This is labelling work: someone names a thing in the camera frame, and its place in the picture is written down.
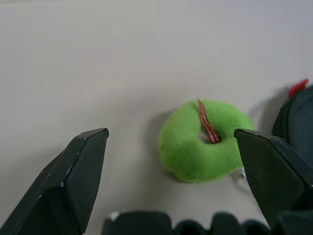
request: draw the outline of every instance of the white table surface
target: white table surface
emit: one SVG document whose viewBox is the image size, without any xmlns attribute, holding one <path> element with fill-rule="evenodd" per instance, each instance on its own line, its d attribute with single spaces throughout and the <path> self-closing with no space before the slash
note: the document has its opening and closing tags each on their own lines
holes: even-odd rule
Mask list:
<svg viewBox="0 0 313 235">
<path fill-rule="evenodd" d="M 265 221 L 244 181 L 175 181 L 157 135 L 197 97 L 270 131 L 285 87 L 313 73 L 311 0 L 0 0 L 0 224 L 83 131 L 108 127 L 86 234 L 118 210 L 205 227 L 218 211 Z"/>
</svg>

